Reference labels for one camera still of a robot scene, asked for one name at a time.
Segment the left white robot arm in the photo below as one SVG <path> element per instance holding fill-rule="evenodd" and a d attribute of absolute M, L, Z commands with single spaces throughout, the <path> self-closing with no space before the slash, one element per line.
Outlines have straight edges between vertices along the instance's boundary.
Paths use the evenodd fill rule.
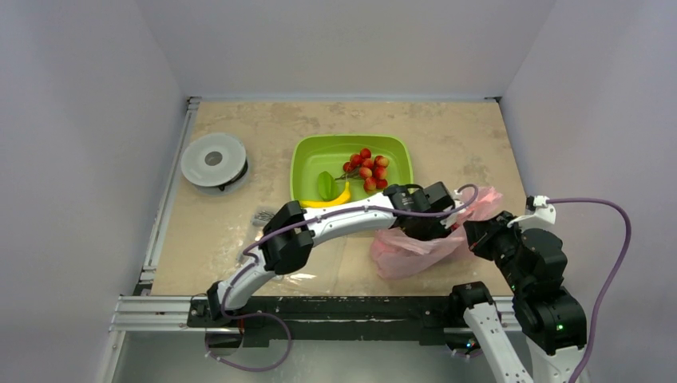
<path fill-rule="evenodd" d="M 391 184 L 365 199 L 334 207 L 286 203 L 264 226 L 262 237 L 243 249 L 243 263 L 234 275 L 210 286 L 207 316 L 218 326 L 231 325 L 257 290 L 276 276 L 304 268 L 322 243 L 392 228 L 420 241 L 440 239 L 451 233 L 465 206 L 461 193 L 449 191 L 442 182 L 427 188 Z"/>

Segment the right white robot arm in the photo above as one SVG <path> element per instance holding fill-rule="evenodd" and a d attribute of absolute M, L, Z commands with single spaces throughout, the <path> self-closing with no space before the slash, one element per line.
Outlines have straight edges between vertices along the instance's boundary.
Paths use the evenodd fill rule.
<path fill-rule="evenodd" d="M 582 306 L 563 286 L 568 259 L 562 241 L 548 231 L 555 221 L 555 208 L 545 205 L 521 216 L 503 211 L 463 224 L 469 250 L 493 262 L 513 292 L 513 315 L 531 356 L 529 373 L 484 283 L 455 286 L 449 316 L 471 329 L 498 382 L 576 381 L 574 370 L 584 355 L 588 326 Z"/>

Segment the pink plastic bag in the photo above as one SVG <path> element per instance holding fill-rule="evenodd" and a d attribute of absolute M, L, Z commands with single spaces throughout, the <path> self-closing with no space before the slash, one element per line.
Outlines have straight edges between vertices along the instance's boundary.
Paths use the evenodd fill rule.
<path fill-rule="evenodd" d="M 370 245 L 370 257 L 376 265 L 378 276 L 384 279 L 408 278 L 443 259 L 465 255 L 468 242 L 463 224 L 493 217 L 502 199 L 503 195 L 495 188 L 480 187 L 470 208 L 455 216 L 451 233 L 440 239 L 413 239 L 397 228 L 376 231 Z"/>

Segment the yellow fake banana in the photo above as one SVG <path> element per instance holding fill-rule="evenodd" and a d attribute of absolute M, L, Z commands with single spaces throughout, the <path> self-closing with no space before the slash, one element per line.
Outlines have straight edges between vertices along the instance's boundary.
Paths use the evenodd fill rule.
<path fill-rule="evenodd" d="M 351 201 L 352 195 L 350 191 L 350 183 L 344 183 L 343 191 L 334 199 L 329 201 L 314 201 L 314 200 L 300 200 L 299 204 L 303 208 L 325 208 L 343 205 Z"/>

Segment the green fake fruit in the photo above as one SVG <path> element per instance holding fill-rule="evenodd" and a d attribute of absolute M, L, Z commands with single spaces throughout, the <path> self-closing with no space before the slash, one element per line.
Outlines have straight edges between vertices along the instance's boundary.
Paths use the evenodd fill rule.
<path fill-rule="evenodd" d="M 329 172 L 321 172 L 317 177 L 317 190 L 322 201 L 331 201 L 340 195 L 337 180 Z"/>

